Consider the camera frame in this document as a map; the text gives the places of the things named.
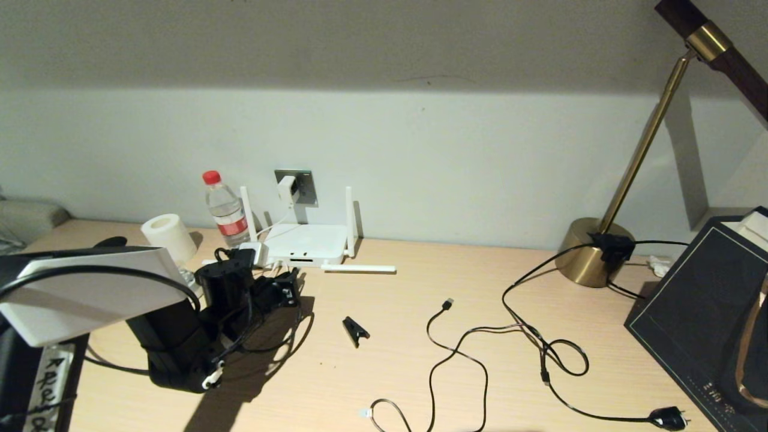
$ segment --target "white wall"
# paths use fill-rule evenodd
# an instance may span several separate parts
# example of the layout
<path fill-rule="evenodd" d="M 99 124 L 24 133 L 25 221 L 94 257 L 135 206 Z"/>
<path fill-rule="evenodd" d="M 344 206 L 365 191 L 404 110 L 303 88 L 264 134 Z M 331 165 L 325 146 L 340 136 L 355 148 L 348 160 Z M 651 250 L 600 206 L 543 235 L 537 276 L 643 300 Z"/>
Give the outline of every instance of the white wall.
<path fill-rule="evenodd" d="M 768 7 L 697 4 L 768 75 Z M 351 184 L 367 237 L 556 248 L 601 216 L 682 54 L 653 5 L 6 2 L 0 188 L 211 226 L 203 171 L 249 186 L 263 221 L 273 169 L 309 168 L 310 222 L 342 221 Z M 670 117 L 708 204 L 768 204 L 727 199 L 764 175 L 745 157 L 768 134 L 725 78 L 693 65 Z M 679 164 L 662 128 L 617 218 L 638 238 L 692 237 Z"/>

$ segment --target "power cord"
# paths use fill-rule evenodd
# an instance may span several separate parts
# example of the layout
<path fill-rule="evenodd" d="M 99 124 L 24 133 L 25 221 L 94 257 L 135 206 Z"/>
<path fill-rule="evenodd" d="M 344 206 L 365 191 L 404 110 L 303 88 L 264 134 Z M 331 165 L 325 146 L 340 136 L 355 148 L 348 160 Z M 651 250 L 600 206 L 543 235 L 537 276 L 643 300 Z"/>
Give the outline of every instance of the power cord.
<path fill-rule="evenodd" d="M 94 351 L 91 345 L 88 345 L 88 352 L 90 352 L 94 357 L 96 357 L 96 358 L 93 358 L 86 355 L 84 359 L 88 363 L 92 363 L 97 366 L 106 367 L 107 369 L 114 369 L 120 372 L 127 372 L 129 374 L 142 375 L 145 377 L 149 376 L 149 371 L 147 371 L 146 369 L 135 369 L 133 367 L 119 366 L 117 364 L 111 363 L 110 361 L 104 360 L 104 358 L 101 355 L 99 355 L 96 351 Z"/>
<path fill-rule="evenodd" d="M 679 245 L 687 245 L 683 242 L 678 241 L 636 241 L 633 242 L 634 244 L 679 244 Z M 549 371 L 547 369 L 547 360 L 553 360 L 554 363 L 563 370 L 566 374 L 569 374 L 574 377 L 581 377 L 584 376 L 589 371 L 589 358 L 587 354 L 584 352 L 584 350 L 579 347 L 576 343 L 569 341 L 567 339 L 556 339 L 553 341 L 547 342 L 544 337 L 541 335 L 541 333 L 533 326 L 528 324 L 523 318 L 517 314 L 510 306 L 507 304 L 506 296 L 509 294 L 509 292 L 514 289 L 515 287 L 519 286 L 520 284 L 525 283 L 528 281 L 533 274 L 535 274 L 537 271 L 541 270 L 545 265 L 551 263 L 552 261 L 556 260 L 562 255 L 565 255 L 571 251 L 580 249 L 580 248 L 587 248 L 595 246 L 594 243 L 590 244 L 579 244 L 577 246 L 574 246 L 572 248 L 565 249 L 563 251 L 558 252 L 557 254 L 553 255 L 552 257 L 548 258 L 541 264 L 537 265 L 533 269 L 531 269 L 528 273 L 524 274 L 522 277 L 520 277 L 518 280 L 516 280 L 512 285 L 510 285 L 502 294 L 502 304 L 504 305 L 504 308 L 507 310 L 507 312 L 512 316 L 512 318 L 515 320 L 514 324 L 510 324 L 508 326 L 504 327 L 474 327 L 468 331 L 466 331 L 458 340 L 458 343 L 454 348 L 447 347 L 443 344 L 440 344 L 439 342 L 435 341 L 432 338 L 432 335 L 430 334 L 430 327 L 432 325 L 432 322 L 439 317 L 443 312 L 447 311 L 451 308 L 453 305 L 453 300 L 448 299 L 445 303 L 442 305 L 442 309 L 435 315 L 433 315 L 431 318 L 429 318 L 429 321 L 427 321 L 427 336 L 429 337 L 429 340 L 437 345 L 440 348 L 446 349 L 448 351 L 451 351 L 451 354 L 444 358 L 443 360 L 439 361 L 435 366 L 432 367 L 432 369 L 429 372 L 429 395 L 432 402 L 432 415 L 431 420 L 429 422 L 429 427 L 427 428 L 427 432 L 431 432 L 432 428 L 435 426 L 435 392 L 432 387 L 432 377 L 435 373 L 435 369 L 437 369 L 440 365 L 444 364 L 445 362 L 451 360 L 456 354 L 462 355 L 463 357 L 469 359 L 470 361 L 473 361 L 480 365 L 480 367 L 483 370 L 483 373 L 485 374 L 485 389 L 483 391 L 483 418 L 482 418 L 482 424 L 479 429 L 473 431 L 473 432 L 480 432 L 485 427 L 485 421 L 487 417 L 486 413 L 486 401 L 488 396 L 488 370 L 486 369 L 485 365 L 478 361 L 477 359 L 470 357 L 469 355 L 461 352 L 459 348 L 462 345 L 462 342 L 464 339 L 466 339 L 467 336 L 469 336 L 472 333 L 478 332 L 478 331 L 484 331 L 489 333 L 509 333 L 512 331 L 523 331 L 525 336 L 530 340 L 530 342 L 533 343 L 534 346 L 539 351 L 539 360 L 541 363 L 541 380 L 545 383 L 547 387 L 549 387 L 552 394 L 557 398 L 563 405 L 571 409 L 572 411 L 582 414 L 584 416 L 598 419 L 598 420 L 608 420 L 608 421 L 620 421 L 620 422 L 629 422 L 629 423 L 650 423 L 653 424 L 656 427 L 659 427 L 661 429 L 665 430 L 683 430 L 687 426 L 687 421 L 683 417 L 682 412 L 677 407 L 665 407 L 660 408 L 657 410 L 651 411 L 651 413 L 647 417 L 609 417 L 609 416 L 601 416 L 597 414 L 591 414 L 586 411 L 579 410 L 578 408 L 574 407 L 573 405 L 569 404 L 568 402 L 563 399 L 560 394 L 554 389 L 554 386 L 552 385 L 551 378 L 549 375 Z M 620 291 L 626 291 L 627 293 L 633 294 L 635 296 L 638 296 L 639 294 L 632 293 L 629 290 L 624 290 L 623 288 L 618 287 L 616 284 L 613 284 L 609 281 L 609 287 L 614 286 L 619 288 Z M 570 368 L 568 368 L 561 360 L 558 352 L 555 350 L 554 346 L 557 345 L 565 345 L 574 351 L 581 357 L 584 368 L 581 371 L 573 371 Z M 390 399 L 377 399 L 374 400 L 371 403 L 370 409 L 369 409 L 369 417 L 371 419 L 371 422 L 373 423 L 373 426 L 379 431 L 379 432 L 385 432 L 384 429 L 379 426 L 379 424 L 376 422 L 376 419 L 374 418 L 374 409 L 378 404 L 389 404 L 395 410 L 397 411 L 398 415 L 402 419 L 403 423 L 406 426 L 406 430 L 408 432 L 412 432 L 412 429 L 406 420 L 405 414 L 402 412 L 400 407 L 398 405 L 391 401 Z"/>
<path fill-rule="evenodd" d="M 432 377 L 434 376 L 435 370 L 438 367 L 443 365 L 445 362 L 451 360 L 456 354 L 461 355 L 461 356 L 469 359 L 470 361 L 473 361 L 476 364 L 478 364 L 482 368 L 483 374 L 485 375 L 485 386 L 483 388 L 483 397 L 482 397 L 482 423 L 480 425 L 480 428 L 478 428 L 478 429 L 473 431 L 473 432 L 480 432 L 481 430 L 483 430 L 483 428 L 485 428 L 485 422 L 486 422 L 486 418 L 487 418 L 488 369 L 485 367 L 485 365 L 481 361 L 479 361 L 479 360 L 477 360 L 477 359 L 475 359 L 475 358 L 473 358 L 473 357 L 471 357 L 471 356 L 469 356 L 469 355 L 459 351 L 458 349 L 462 346 L 462 343 L 464 342 L 464 339 L 466 339 L 467 336 L 469 336 L 472 333 L 477 333 L 477 332 L 496 333 L 496 334 L 511 333 L 512 331 L 519 331 L 519 329 L 517 329 L 517 327 L 519 327 L 519 324 L 512 324 L 512 325 L 508 325 L 508 326 L 504 326 L 504 327 L 487 327 L 487 326 L 474 327 L 472 329 L 467 330 L 458 339 L 458 343 L 456 344 L 456 346 L 454 348 L 450 348 L 450 347 L 448 347 L 448 346 L 446 346 L 444 344 L 440 344 L 438 341 L 436 341 L 434 338 L 432 338 L 432 334 L 430 333 L 430 328 L 432 326 L 432 323 L 437 319 L 437 317 L 442 315 L 443 312 L 445 312 L 448 309 L 450 309 L 452 305 L 453 305 L 453 299 L 449 298 L 448 300 L 446 300 L 442 304 L 442 308 L 440 309 L 440 311 L 437 314 L 432 315 L 432 317 L 429 318 L 429 321 L 427 321 L 426 332 L 427 332 L 427 337 L 429 337 L 429 340 L 433 344 L 437 345 L 438 347 L 443 348 L 443 349 L 451 352 L 451 354 L 449 354 L 446 358 L 444 358 L 444 359 L 440 360 L 439 362 L 437 362 L 435 364 L 435 366 L 432 366 L 432 369 L 429 372 L 429 396 L 430 396 L 430 399 L 432 400 L 432 417 L 431 417 L 431 420 L 429 421 L 429 427 L 427 428 L 427 432 L 430 432 L 432 430 L 432 428 L 435 427 L 435 390 L 432 387 Z M 376 399 L 376 400 L 374 400 L 371 403 L 371 407 L 370 407 L 370 411 L 369 411 L 369 416 L 370 416 L 371 422 L 373 422 L 373 426 L 376 427 L 376 429 L 379 432 L 386 432 L 386 431 L 384 429 L 382 429 L 382 427 L 379 426 L 378 423 L 376 423 L 376 419 L 374 418 L 374 409 L 376 408 L 376 405 L 378 405 L 378 404 L 389 404 L 392 407 L 394 407 L 395 410 L 397 411 L 397 413 L 400 415 L 400 418 L 402 419 L 402 422 L 405 424 L 406 430 L 408 430 L 408 432 L 412 432 L 411 426 L 408 423 L 408 420 L 406 419 L 405 414 L 402 412 L 402 410 L 400 410 L 400 407 L 398 407 L 395 402 L 391 401 L 390 399 Z"/>
<path fill-rule="evenodd" d="M 259 323 L 259 325 L 257 325 L 251 331 L 251 333 L 253 333 L 254 331 L 258 330 L 259 327 L 261 327 L 264 324 L 264 322 L 266 321 L 266 317 L 264 317 L 264 314 L 262 314 L 261 311 L 258 310 L 258 309 L 257 309 L 257 311 L 259 311 L 259 313 L 261 314 L 261 322 Z M 303 311 L 301 309 L 301 300 L 297 297 L 296 298 L 296 321 L 295 321 L 294 325 L 298 326 L 298 324 L 301 323 L 301 321 L 303 321 L 303 319 L 304 319 L 304 313 L 303 313 Z M 284 346 L 284 345 L 286 345 L 288 343 L 292 343 L 294 339 L 296 339 L 296 328 L 294 328 L 293 332 L 291 333 L 291 335 L 289 337 L 286 337 L 281 342 L 279 342 L 278 344 L 273 345 L 271 347 L 267 347 L 267 348 L 246 348 L 245 344 L 241 344 L 237 348 L 237 350 L 239 352 L 245 353 L 245 354 L 264 354 L 264 353 L 269 353 L 269 352 L 272 352 L 272 351 L 279 350 L 280 347 L 282 347 L 282 346 Z"/>
<path fill-rule="evenodd" d="M 634 244 L 675 244 L 680 246 L 690 246 L 688 243 L 684 243 L 682 241 L 667 241 L 667 240 L 642 240 L 642 241 L 635 241 Z M 639 300 L 646 300 L 646 297 L 644 295 L 640 295 L 638 293 L 634 293 L 632 291 L 629 291 L 628 289 L 624 289 L 618 285 L 616 285 L 610 277 L 606 277 L 605 284 L 610 288 L 612 291 L 615 291 L 625 297 L 629 297 L 632 299 L 639 299 Z"/>
<path fill-rule="evenodd" d="M 285 222 L 285 220 L 290 216 L 291 210 L 293 210 L 293 206 L 292 205 L 288 209 L 288 211 L 286 211 L 285 216 L 281 217 L 279 221 L 277 221 L 274 224 L 271 224 L 270 226 L 268 226 L 268 227 L 262 229 L 261 231 L 257 232 L 256 233 L 256 240 L 253 240 L 253 241 L 258 241 L 258 238 L 261 235 L 261 233 L 267 232 L 268 230 L 270 230 L 270 229 L 276 227 L 277 225 L 282 224 L 283 222 Z"/>
<path fill-rule="evenodd" d="M 672 242 L 672 241 L 649 240 L 649 241 L 634 242 L 634 244 L 652 244 L 652 243 L 687 245 L 685 243 L 677 242 L 677 241 Z M 589 371 L 589 360 L 588 360 L 587 354 L 584 352 L 584 350 L 581 349 L 581 347 L 565 339 L 557 339 L 552 342 L 547 342 L 543 338 L 541 333 L 539 333 L 535 329 L 535 327 L 532 327 L 530 324 L 525 322 L 525 320 L 523 320 L 522 317 L 519 314 L 517 314 L 515 311 L 513 311 L 512 308 L 507 304 L 507 301 L 506 301 L 507 294 L 515 287 L 526 282 L 536 271 L 540 270 L 545 265 L 549 264 L 550 262 L 554 261 L 560 256 L 567 254 L 570 251 L 573 251 L 579 248 L 586 248 L 590 246 L 594 246 L 594 244 L 580 244 L 578 246 L 574 246 L 572 248 L 561 251 L 553 255 L 551 258 L 547 259 L 546 261 L 542 262 L 541 264 L 536 266 L 533 270 L 529 271 L 528 273 L 520 277 L 518 280 L 516 280 L 512 285 L 510 285 L 504 291 L 504 294 L 502 294 L 502 304 L 504 305 L 507 312 L 509 312 L 509 314 L 512 316 L 512 318 L 517 323 L 519 323 L 524 329 L 526 329 L 533 337 L 533 339 L 531 338 L 529 339 L 531 339 L 531 341 L 534 342 L 537 348 L 539 349 L 539 357 L 541 360 L 541 380 L 545 383 L 545 385 L 549 387 L 550 391 L 555 396 L 555 398 L 557 398 L 561 403 L 563 403 L 563 405 L 573 410 L 574 412 L 577 412 L 584 416 L 595 418 L 598 420 L 620 421 L 620 422 L 630 422 L 630 423 L 651 423 L 654 426 L 665 429 L 665 430 L 683 430 L 687 426 L 687 421 L 685 420 L 685 418 L 683 417 L 683 414 L 680 412 L 680 410 L 677 407 L 665 407 L 665 408 L 660 408 L 658 410 L 653 410 L 648 415 L 648 417 L 608 417 L 608 416 L 601 416 L 597 414 L 590 414 L 586 411 L 579 410 L 578 408 L 566 402 L 560 396 L 560 394 L 558 394 L 558 392 L 554 389 L 554 386 L 552 385 L 549 372 L 547 370 L 547 359 L 551 358 L 552 360 L 554 360 L 557 366 L 561 368 L 565 373 L 576 376 L 576 377 L 580 377 L 585 375 Z M 556 345 L 556 344 L 564 344 L 574 349 L 584 362 L 584 370 L 582 372 L 575 373 L 570 369 L 568 369 L 560 360 L 560 357 L 558 356 L 557 351 L 553 348 L 553 345 Z"/>
<path fill-rule="evenodd" d="M 65 274 L 119 274 L 123 276 L 140 277 L 143 279 L 149 279 L 150 281 L 159 282 L 164 285 L 168 285 L 177 291 L 181 291 L 187 297 L 189 297 L 196 313 L 200 312 L 200 300 L 192 292 L 192 290 L 185 284 L 176 282 L 165 276 L 151 273 L 149 271 L 137 270 L 135 268 L 114 267 L 110 265 L 72 265 L 68 267 L 58 268 L 46 268 L 44 270 L 36 271 L 24 277 L 20 277 L 14 281 L 10 281 L 7 284 L 0 287 L 0 301 L 3 301 L 14 291 L 25 285 L 42 281 L 44 279 L 50 279 L 52 277 L 63 276 Z"/>
<path fill-rule="evenodd" d="M 14 420 L 15 418 L 29 417 L 35 414 L 44 413 L 45 411 L 48 411 L 48 410 L 53 410 L 55 408 L 63 407 L 64 405 L 72 404 L 76 398 L 77 398 L 77 395 L 62 399 L 59 402 L 56 402 L 55 404 L 41 405 L 39 407 L 36 407 L 33 410 L 25 411 L 23 413 L 6 414 L 0 417 L 0 426 L 11 423 L 11 421 Z"/>

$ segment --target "dark notebook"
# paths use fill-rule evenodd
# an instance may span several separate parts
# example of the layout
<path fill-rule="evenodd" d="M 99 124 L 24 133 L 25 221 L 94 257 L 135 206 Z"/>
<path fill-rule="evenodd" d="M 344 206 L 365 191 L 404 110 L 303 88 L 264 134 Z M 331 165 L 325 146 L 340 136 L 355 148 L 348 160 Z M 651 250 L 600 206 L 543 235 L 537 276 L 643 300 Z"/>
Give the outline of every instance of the dark notebook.
<path fill-rule="evenodd" d="M 756 211 L 768 217 L 766 209 Z M 768 272 L 768 252 L 723 224 L 741 219 L 710 219 L 624 325 L 718 430 L 765 432 L 768 410 L 742 397 L 735 378 L 744 324 Z M 767 308 L 757 315 L 743 380 L 762 399 Z"/>

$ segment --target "binder clip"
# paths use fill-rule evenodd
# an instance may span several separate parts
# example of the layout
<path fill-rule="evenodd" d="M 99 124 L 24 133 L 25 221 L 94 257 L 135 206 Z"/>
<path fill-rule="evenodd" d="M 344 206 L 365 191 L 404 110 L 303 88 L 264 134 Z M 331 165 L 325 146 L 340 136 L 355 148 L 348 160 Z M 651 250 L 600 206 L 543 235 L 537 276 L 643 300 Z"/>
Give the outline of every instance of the binder clip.
<path fill-rule="evenodd" d="M 357 324 L 355 320 L 350 317 L 344 318 L 342 324 L 344 324 L 346 332 L 349 333 L 349 337 L 352 339 L 352 343 L 355 344 L 355 348 L 360 347 L 361 337 L 366 339 L 371 337 L 371 334 L 368 333 L 366 329 L 360 327 L 360 324 Z"/>

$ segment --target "power outlet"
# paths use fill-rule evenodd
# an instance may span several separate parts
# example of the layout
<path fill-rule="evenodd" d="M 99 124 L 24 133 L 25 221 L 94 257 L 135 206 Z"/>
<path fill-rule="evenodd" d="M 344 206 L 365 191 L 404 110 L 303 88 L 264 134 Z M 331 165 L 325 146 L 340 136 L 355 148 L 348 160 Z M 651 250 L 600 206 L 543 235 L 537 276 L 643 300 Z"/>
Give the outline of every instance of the power outlet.
<path fill-rule="evenodd" d="M 275 179 L 278 183 L 283 177 L 292 175 L 296 178 L 296 187 L 299 190 L 297 204 L 317 204 L 317 193 L 315 192 L 315 181 L 312 179 L 312 172 L 308 170 L 275 170 Z"/>

